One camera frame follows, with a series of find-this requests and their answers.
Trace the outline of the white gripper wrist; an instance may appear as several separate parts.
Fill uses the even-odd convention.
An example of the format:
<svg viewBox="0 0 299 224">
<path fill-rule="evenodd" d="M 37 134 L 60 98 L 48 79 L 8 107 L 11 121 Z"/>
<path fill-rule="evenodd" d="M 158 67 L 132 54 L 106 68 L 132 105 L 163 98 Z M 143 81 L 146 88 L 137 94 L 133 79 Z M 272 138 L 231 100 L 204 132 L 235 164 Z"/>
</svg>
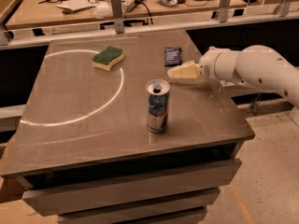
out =
<svg viewBox="0 0 299 224">
<path fill-rule="evenodd" d="M 239 51 L 210 47 L 199 63 L 187 61 L 171 68 L 167 74 L 170 78 L 197 78 L 201 73 L 213 80 L 240 81 L 241 77 L 235 70 L 238 56 Z"/>
</svg>

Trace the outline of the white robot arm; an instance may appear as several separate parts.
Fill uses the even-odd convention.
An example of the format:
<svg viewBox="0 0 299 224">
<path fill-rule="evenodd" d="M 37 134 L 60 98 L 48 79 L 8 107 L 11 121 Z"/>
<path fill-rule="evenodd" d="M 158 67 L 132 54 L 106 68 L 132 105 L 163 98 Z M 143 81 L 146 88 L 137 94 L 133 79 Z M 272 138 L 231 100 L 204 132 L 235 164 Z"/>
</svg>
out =
<svg viewBox="0 0 299 224">
<path fill-rule="evenodd" d="M 210 47 L 199 63 L 188 61 L 167 71 L 170 78 L 224 80 L 262 92 L 274 92 L 299 109 L 299 70 L 262 45 L 241 51 Z"/>
</svg>

